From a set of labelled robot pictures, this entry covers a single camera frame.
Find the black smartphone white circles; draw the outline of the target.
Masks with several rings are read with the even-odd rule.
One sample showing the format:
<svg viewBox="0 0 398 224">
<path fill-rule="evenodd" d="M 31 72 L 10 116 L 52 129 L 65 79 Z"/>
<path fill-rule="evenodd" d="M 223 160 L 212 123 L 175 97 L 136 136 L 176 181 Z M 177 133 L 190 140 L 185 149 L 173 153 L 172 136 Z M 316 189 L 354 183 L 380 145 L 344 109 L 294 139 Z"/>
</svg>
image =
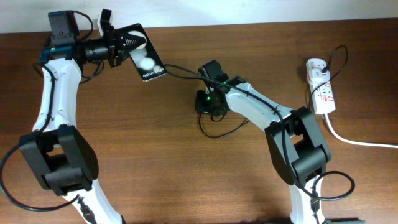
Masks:
<svg viewBox="0 0 398 224">
<path fill-rule="evenodd" d="M 137 23 L 127 26 L 125 29 L 128 34 L 145 39 L 144 44 L 140 44 L 129 53 L 142 80 L 148 82 L 167 74 L 165 65 L 161 61 L 159 54 L 142 25 Z"/>
</svg>

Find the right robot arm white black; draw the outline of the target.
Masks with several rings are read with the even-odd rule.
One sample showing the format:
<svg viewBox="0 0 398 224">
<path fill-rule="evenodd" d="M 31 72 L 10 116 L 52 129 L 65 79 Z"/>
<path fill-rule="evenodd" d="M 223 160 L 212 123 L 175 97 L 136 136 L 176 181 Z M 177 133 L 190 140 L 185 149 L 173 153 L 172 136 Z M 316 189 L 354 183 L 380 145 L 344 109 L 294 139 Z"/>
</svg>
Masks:
<svg viewBox="0 0 398 224">
<path fill-rule="evenodd" d="M 292 223 L 323 223 L 320 195 L 331 152 L 313 113 L 281 106 L 257 92 L 241 77 L 230 78 L 212 60 L 198 69 L 206 89 L 197 92 L 200 114 L 224 117 L 238 113 L 260 128 L 279 177 L 289 186 Z"/>
</svg>

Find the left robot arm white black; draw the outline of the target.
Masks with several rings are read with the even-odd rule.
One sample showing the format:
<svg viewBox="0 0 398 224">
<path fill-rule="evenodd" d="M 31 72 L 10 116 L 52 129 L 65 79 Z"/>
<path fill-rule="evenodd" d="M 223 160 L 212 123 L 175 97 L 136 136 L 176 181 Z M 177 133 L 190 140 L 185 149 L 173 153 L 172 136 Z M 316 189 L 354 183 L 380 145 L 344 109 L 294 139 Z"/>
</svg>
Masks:
<svg viewBox="0 0 398 224">
<path fill-rule="evenodd" d="M 33 132 L 20 138 L 21 152 L 40 186 L 62 196 L 87 223 L 124 223 L 100 187 L 94 150 L 76 128 L 76 98 L 79 85 L 89 79 L 83 76 L 84 64 L 108 61 L 111 67 L 120 66 L 149 39 L 140 23 L 114 28 L 108 9 L 100 15 L 100 38 L 79 39 L 75 13 L 48 14 L 52 35 L 40 56 L 40 113 Z"/>
</svg>

